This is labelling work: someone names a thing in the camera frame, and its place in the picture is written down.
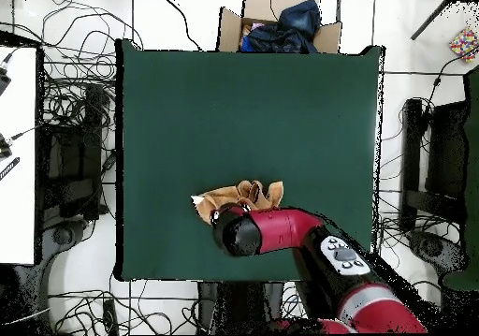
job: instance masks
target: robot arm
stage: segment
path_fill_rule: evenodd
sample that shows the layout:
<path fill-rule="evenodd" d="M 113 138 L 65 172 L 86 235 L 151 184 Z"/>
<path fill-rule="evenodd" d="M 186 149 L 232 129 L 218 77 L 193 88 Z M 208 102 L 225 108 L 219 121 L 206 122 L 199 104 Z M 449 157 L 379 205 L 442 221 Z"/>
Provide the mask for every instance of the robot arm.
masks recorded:
<path fill-rule="evenodd" d="M 230 256 L 292 248 L 301 279 L 312 285 L 310 300 L 322 294 L 339 320 L 322 320 L 330 331 L 426 332 L 354 246 L 331 235 L 316 215 L 295 208 L 252 212 L 225 204 L 211 213 L 211 224 L 213 238 Z M 312 318 L 321 318 L 314 308 L 310 311 Z"/>

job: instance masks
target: tangled wires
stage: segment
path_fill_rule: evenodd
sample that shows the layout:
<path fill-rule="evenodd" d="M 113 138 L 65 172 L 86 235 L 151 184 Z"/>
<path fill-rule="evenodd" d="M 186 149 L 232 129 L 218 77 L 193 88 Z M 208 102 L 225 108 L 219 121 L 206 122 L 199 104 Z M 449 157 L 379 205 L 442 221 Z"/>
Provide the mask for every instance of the tangled wires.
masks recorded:
<path fill-rule="evenodd" d="M 299 297 L 298 290 L 295 285 L 286 286 L 283 290 L 281 305 L 282 318 L 304 318 L 307 317 L 302 301 Z"/>
<path fill-rule="evenodd" d="M 120 336 L 128 336 L 131 334 L 131 331 L 138 328 L 141 325 L 145 325 L 153 335 L 173 335 L 179 331 L 186 324 L 190 324 L 195 327 L 197 330 L 207 331 L 208 329 L 204 328 L 196 317 L 196 306 L 200 302 L 212 302 L 209 299 L 181 299 L 181 298 L 160 298 L 163 300 L 191 300 L 193 302 L 191 307 L 183 307 L 181 309 L 181 314 L 184 318 L 184 321 L 179 324 L 176 328 L 173 328 L 171 319 L 164 313 L 155 312 L 144 314 L 139 308 L 135 309 L 131 305 L 127 305 L 121 299 L 115 297 L 110 291 L 102 290 L 88 290 L 82 291 L 81 294 L 87 293 L 96 293 L 95 296 L 84 295 L 79 297 L 79 292 L 67 292 L 59 295 L 51 295 L 49 298 L 68 298 L 68 299 L 80 299 L 74 307 L 69 309 L 65 315 L 59 319 L 53 328 L 55 334 L 59 335 L 82 335 L 82 336 L 105 336 L 112 330 L 112 317 L 110 319 L 105 316 L 105 311 L 103 306 L 106 300 L 113 299 L 122 308 L 128 310 L 128 312 L 133 314 L 132 318 L 119 322 L 116 324 L 119 332 L 122 334 Z M 161 317 L 166 321 L 167 330 L 160 332 L 152 325 L 150 319 L 153 317 Z M 73 325 L 77 324 L 77 329 L 65 330 L 65 323 L 71 321 Z"/>

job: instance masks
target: white floor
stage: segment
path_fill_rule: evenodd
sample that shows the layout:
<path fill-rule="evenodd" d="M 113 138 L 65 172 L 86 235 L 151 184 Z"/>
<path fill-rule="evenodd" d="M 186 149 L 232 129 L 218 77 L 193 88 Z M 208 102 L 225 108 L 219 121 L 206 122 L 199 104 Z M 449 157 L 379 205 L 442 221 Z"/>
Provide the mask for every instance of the white floor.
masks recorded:
<path fill-rule="evenodd" d="M 114 13 L 128 24 L 134 24 L 141 36 L 145 49 L 172 49 L 193 51 L 195 45 L 185 34 L 185 27 L 181 14 L 165 0 L 75 0 L 93 7 L 101 7 Z M 218 15 L 221 6 L 226 6 L 240 14 L 242 0 L 175 0 L 184 12 L 188 21 L 190 36 L 203 50 L 214 50 L 218 30 Z M 385 95 L 384 95 L 384 127 L 383 138 L 395 135 L 400 130 L 398 121 L 399 111 L 405 100 L 413 96 L 428 98 L 435 79 L 445 62 L 455 58 L 447 43 L 466 25 L 476 33 L 479 32 L 478 21 L 471 7 L 452 6 L 431 24 L 416 40 L 410 40 L 415 29 L 426 19 L 432 10 L 442 0 L 342 0 L 341 1 L 341 53 L 360 53 L 368 45 L 384 45 L 385 54 Z M 11 22 L 9 2 L 0 1 L 0 22 Z M 15 0 L 15 23 L 23 24 L 35 33 L 41 35 L 42 20 L 49 12 L 59 8 L 51 0 Z M 78 15 L 93 13 L 90 9 L 71 8 L 63 11 L 48 21 L 45 30 L 45 39 L 50 43 L 61 42 L 61 46 L 80 49 L 81 42 L 92 30 L 98 29 L 107 32 L 108 28 L 98 17 L 77 20 L 72 29 L 65 35 L 67 27 Z M 321 0 L 321 9 L 324 23 L 335 21 L 336 0 Z M 109 33 L 114 37 L 123 37 L 123 25 L 112 18 L 108 21 Z M 0 25 L 0 30 L 11 31 L 11 28 Z M 28 37 L 28 33 L 18 27 L 15 33 Z M 132 37 L 131 29 L 126 28 L 125 36 Z M 137 35 L 133 36 L 139 43 Z M 101 50 L 105 36 L 99 33 L 92 34 L 84 46 L 85 51 L 97 52 Z M 114 51 L 112 42 L 108 41 L 108 50 Z M 46 49 L 52 61 L 62 61 L 58 51 Z M 466 65 L 462 61 L 455 61 L 446 69 L 444 76 L 433 98 L 434 104 L 448 103 L 464 99 L 462 78 L 458 75 L 466 73 L 476 66 L 476 62 Z M 408 72 L 428 74 L 408 74 Z M 114 147 L 114 137 L 108 140 L 107 148 Z M 400 136 L 385 141 L 382 146 L 382 162 L 400 154 Z M 381 178 L 387 178 L 399 173 L 400 159 L 383 167 Z M 115 168 L 107 175 L 105 182 L 114 182 Z M 381 189 L 399 190 L 399 177 L 381 181 Z M 115 190 L 114 186 L 105 186 L 105 195 L 109 207 L 114 213 Z M 398 193 L 383 193 L 381 197 L 394 206 L 398 204 Z M 393 212 L 394 209 L 385 203 L 380 205 L 384 212 Z M 108 290 L 109 277 L 115 262 L 115 222 L 105 215 L 96 223 L 94 235 L 86 242 L 72 250 L 60 254 L 54 262 L 51 271 L 51 295 L 65 292 L 82 292 L 85 290 Z M 398 273 L 410 282 L 429 279 L 437 281 L 432 267 L 415 258 L 406 247 L 398 244 L 393 249 L 386 248 L 383 257 L 396 268 Z M 131 284 L 133 307 L 137 308 L 144 281 L 135 281 Z M 111 283 L 112 292 L 128 302 L 128 283 Z M 429 285 L 419 285 L 418 290 L 423 298 L 438 301 L 438 291 Z M 51 299 L 51 320 L 60 319 L 65 312 L 78 302 L 78 299 L 67 298 Z M 167 314 L 173 328 L 184 321 L 181 308 L 190 307 L 190 300 L 163 300 L 159 298 L 197 297 L 195 282 L 162 282 L 149 281 L 143 292 L 141 311 L 144 314 L 163 312 Z M 96 305 L 101 314 L 101 306 Z M 119 321 L 128 319 L 127 309 L 117 306 Z M 167 321 L 154 316 L 150 319 L 158 332 L 166 332 L 169 328 Z M 78 329 L 74 320 L 65 323 L 64 329 Z M 177 333 L 194 333 L 195 329 L 186 325 Z M 145 325 L 132 330 L 132 334 L 151 334 Z"/>

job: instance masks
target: white surface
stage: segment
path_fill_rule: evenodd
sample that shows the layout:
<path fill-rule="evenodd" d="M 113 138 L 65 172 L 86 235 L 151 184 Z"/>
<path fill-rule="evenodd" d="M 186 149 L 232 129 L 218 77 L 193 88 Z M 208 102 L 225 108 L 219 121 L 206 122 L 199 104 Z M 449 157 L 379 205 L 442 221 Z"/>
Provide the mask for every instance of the white surface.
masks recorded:
<path fill-rule="evenodd" d="M 76 0 L 90 5 L 103 7 L 114 12 L 126 22 L 131 22 L 132 0 Z M 459 32 L 467 22 L 473 26 L 475 14 L 466 9 L 464 21 L 462 15 L 454 10 L 449 15 L 438 17 L 428 29 L 415 42 L 410 40 L 411 34 L 426 19 L 441 0 L 376 0 L 376 18 L 374 23 L 374 43 L 386 46 L 385 69 L 395 72 L 422 71 L 438 72 L 441 66 L 449 59 L 454 58 L 447 46 L 449 40 Z M 176 0 L 184 11 L 190 36 L 201 46 L 203 50 L 214 50 L 216 46 L 216 34 L 218 27 L 218 14 L 221 6 L 240 13 L 241 0 Z M 321 0 L 325 4 L 322 7 L 324 23 L 334 22 L 336 16 L 336 0 Z M 184 23 L 181 15 L 170 7 L 165 0 L 135 0 L 134 25 L 143 38 L 146 49 L 172 49 L 194 50 L 195 45 L 185 35 Z M 51 0 L 15 0 L 16 21 L 31 27 L 36 33 L 41 33 L 42 19 L 57 7 Z M 373 0 L 342 0 L 341 1 L 341 52 L 359 53 L 370 45 L 372 39 L 372 9 Z M 46 39 L 49 42 L 57 42 L 71 20 L 85 13 L 83 10 L 69 10 L 68 13 L 60 13 L 54 21 L 49 23 L 46 31 Z M 0 10 L 0 21 L 9 22 L 10 14 Z M 123 36 L 123 27 L 116 21 L 109 22 L 112 34 L 116 37 Z M 82 40 L 88 31 L 93 28 L 101 28 L 107 31 L 107 27 L 100 20 L 80 20 L 72 28 L 72 34 L 67 36 L 65 44 L 80 48 Z M 92 35 L 88 43 L 90 50 L 100 50 L 105 39 L 100 35 Z M 60 53 L 54 49 L 48 49 L 48 54 L 54 60 L 61 60 Z M 454 62 L 446 69 L 449 73 L 464 73 L 474 62 L 466 66 L 460 61 Z M 385 75 L 385 102 L 384 102 L 384 128 L 383 138 L 395 135 L 399 130 L 398 112 L 404 101 L 412 96 L 428 97 L 432 88 L 433 76 L 424 75 Z M 462 79 L 459 77 L 443 77 L 441 85 L 434 96 L 434 103 L 441 104 L 454 100 L 463 99 Z M 114 138 L 110 137 L 107 147 L 114 146 Z M 394 158 L 400 154 L 400 138 L 388 141 L 382 147 L 382 162 Z M 115 168 L 107 174 L 106 182 L 115 180 Z M 400 169 L 400 159 L 383 168 L 382 177 L 396 175 Z M 113 185 L 105 186 L 105 194 L 109 207 L 114 211 L 116 196 Z M 381 182 L 381 189 L 399 190 L 399 178 Z M 381 196 L 394 205 L 397 204 L 398 194 L 383 193 Z M 382 211 L 391 208 L 382 203 Z M 383 257 L 396 267 L 398 259 L 393 251 L 398 254 L 400 263 L 397 268 L 399 274 L 410 282 L 418 280 L 430 280 L 436 282 L 437 278 L 432 267 L 415 258 L 406 247 L 398 244 L 393 249 L 385 248 Z M 72 250 L 62 253 L 55 260 L 50 278 L 50 293 L 62 293 L 68 291 L 81 291 L 86 289 L 108 289 L 109 276 L 115 262 L 115 223 L 109 216 L 103 216 L 96 224 L 94 235 L 83 244 Z M 142 292 L 144 281 L 132 282 L 132 295 L 139 297 Z M 128 297 L 128 283 L 118 283 L 113 280 L 112 289 L 115 295 L 121 298 Z M 421 296 L 430 300 L 438 300 L 439 293 L 429 285 L 419 285 Z M 196 282 L 163 282 L 149 281 L 143 293 L 147 298 L 182 297 L 196 298 Z M 191 306 L 192 302 L 181 304 L 178 301 L 163 301 L 159 299 L 143 300 L 141 310 L 143 313 L 165 312 L 173 321 L 175 327 L 183 321 L 181 315 L 182 306 Z M 64 299 L 51 299 L 51 317 L 58 319 L 66 312 Z M 122 308 L 118 310 L 123 318 L 127 313 Z M 78 328 L 79 324 L 70 320 L 71 328 Z M 167 323 L 160 318 L 152 318 L 152 323 L 159 332 L 168 328 Z M 194 333 L 194 328 L 187 325 L 182 327 L 179 333 Z M 142 325 L 133 333 L 149 334 L 151 331 Z"/>
<path fill-rule="evenodd" d="M 13 49 L 0 47 L 0 61 Z M 19 49 L 8 63 L 11 82 L 0 95 L 0 133 L 8 139 L 35 126 L 36 50 Z M 20 163 L 0 181 L 0 263 L 34 263 L 35 131 L 10 147 L 0 171 L 15 157 Z"/>
<path fill-rule="evenodd" d="M 386 47 L 385 70 L 439 73 L 457 56 L 449 42 L 466 26 L 477 34 L 477 4 L 457 3 L 445 9 L 415 40 L 411 36 L 442 0 L 376 0 L 374 44 Z M 477 65 L 455 61 L 447 73 L 467 73 Z"/>

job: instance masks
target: colorful box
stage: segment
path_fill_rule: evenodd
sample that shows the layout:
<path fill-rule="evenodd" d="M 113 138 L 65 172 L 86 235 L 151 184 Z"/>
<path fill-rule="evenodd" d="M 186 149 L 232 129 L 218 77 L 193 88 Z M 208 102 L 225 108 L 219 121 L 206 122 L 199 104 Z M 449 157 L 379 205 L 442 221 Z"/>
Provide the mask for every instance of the colorful box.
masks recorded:
<path fill-rule="evenodd" d="M 451 50 L 459 56 L 471 51 L 474 47 L 477 47 L 478 45 L 479 41 L 477 40 L 477 36 L 469 27 L 464 29 L 456 36 L 453 41 L 449 43 L 449 47 L 451 47 Z M 470 55 L 465 55 L 462 59 L 464 59 L 466 62 L 472 62 L 475 58 L 476 53 L 477 52 L 474 52 Z"/>

